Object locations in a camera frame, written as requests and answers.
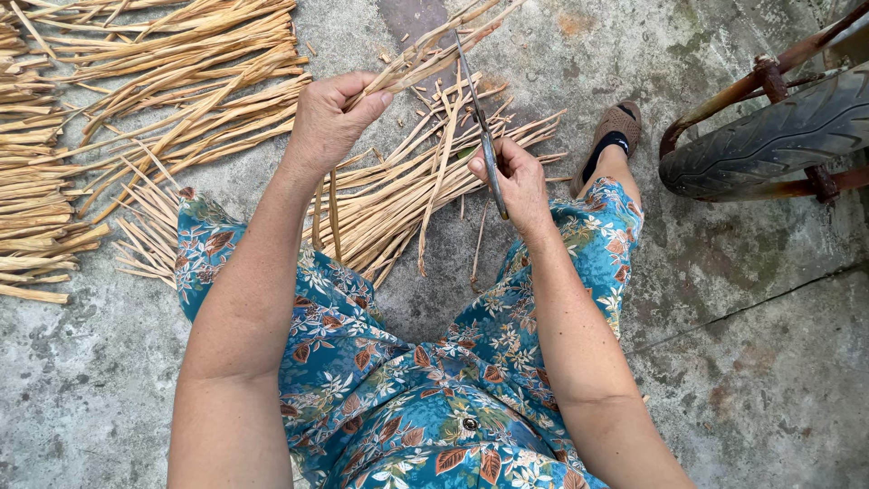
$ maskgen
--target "blue floral dress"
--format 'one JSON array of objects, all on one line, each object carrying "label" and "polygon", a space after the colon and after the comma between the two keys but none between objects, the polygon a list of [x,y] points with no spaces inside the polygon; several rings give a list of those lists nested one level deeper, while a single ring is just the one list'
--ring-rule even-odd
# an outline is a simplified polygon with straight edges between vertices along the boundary
[{"label": "blue floral dress", "polygon": [[[583,284],[618,337],[642,211],[608,178],[584,199],[550,207]],[[196,191],[182,191],[176,282],[189,320],[245,228]],[[604,486],[577,456],[549,389],[521,240],[507,252],[497,283],[436,343],[412,345],[386,332],[371,283],[306,244],[292,300],[275,402],[312,485]]]}]

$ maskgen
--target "black rubber tire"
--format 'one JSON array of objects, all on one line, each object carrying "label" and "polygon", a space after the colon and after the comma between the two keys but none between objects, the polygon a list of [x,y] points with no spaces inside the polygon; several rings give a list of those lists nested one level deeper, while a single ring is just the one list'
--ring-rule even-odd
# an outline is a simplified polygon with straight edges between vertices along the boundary
[{"label": "black rubber tire", "polygon": [[730,123],[660,161],[664,185],[704,198],[869,146],[869,63]]}]

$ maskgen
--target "brown sandal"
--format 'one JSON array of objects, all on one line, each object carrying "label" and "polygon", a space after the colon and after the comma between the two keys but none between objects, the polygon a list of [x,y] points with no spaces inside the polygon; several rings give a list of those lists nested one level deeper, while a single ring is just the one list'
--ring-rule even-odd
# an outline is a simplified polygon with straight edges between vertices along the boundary
[{"label": "brown sandal", "polygon": [[[633,117],[626,114],[625,111],[619,108],[619,105],[631,111],[637,119],[634,120]],[[640,107],[637,107],[637,104],[629,100],[622,100],[607,109],[607,111],[603,113],[603,117],[600,118],[597,129],[594,130],[594,140],[592,141],[591,150],[588,151],[586,159],[583,161],[582,165],[577,165],[576,167],[574,179],[570,182],[570,197],[576,198],[576,196],[580,194],[582,187],[586,184],[582,179],[582,173],[585,171],[586,166],[588,166],[589,158],[594,154],[594,148],[597,147],[598,143],[604,136],[612,131],[618,131],[624,134],[627,138],[627,157],[631,157],[631,155],[634,154],[634,150],[637,149],[637,144],[640,143],[642,127]]]}]

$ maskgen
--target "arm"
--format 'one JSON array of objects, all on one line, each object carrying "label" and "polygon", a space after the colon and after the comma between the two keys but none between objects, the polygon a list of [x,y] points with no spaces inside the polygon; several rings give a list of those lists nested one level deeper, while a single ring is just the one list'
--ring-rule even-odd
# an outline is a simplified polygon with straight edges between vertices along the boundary
[{"label": "arm", "polygon": [[176,388],[169,487],[292,486],[277,375],[302,223],[317,183],[392,100],[378,92],[342,113],[345,99],[373,79],[351,73],[302,91],[283,159],[190,331]]},{"label": "arm", "polygon": [[[693,487],[655,430],[619,342],[574,269],[549,214],[540,162],[509,139],[495,149],[509,175],[498,174],[501,193],[534,268],[549,383],[582,461],[612,487]],[[486,180],[481,161],[468,165]]]}]

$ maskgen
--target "woman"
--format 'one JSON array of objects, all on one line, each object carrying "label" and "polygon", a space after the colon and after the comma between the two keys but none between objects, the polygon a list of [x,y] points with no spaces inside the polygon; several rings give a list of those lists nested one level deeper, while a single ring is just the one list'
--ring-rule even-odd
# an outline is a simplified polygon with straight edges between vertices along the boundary
[{"label": "woman", "polygon": [[[582,200],[550,203],[540,163],[496,142],[521,239],[445,337],[414,346],[383,330],[367,280],[301,246],[317,182],[392,100],[378,92],[342,113],[374,77],[302,92],[249,224],[182,193],[176,280],[193,327],[169,487],[289,487],[291,452],[324,487],[692,486],[617,340],[642,225],[627,169],[636,105],[601,121],[571,189]],[[468,167],[485,180],[480,154]]]}]

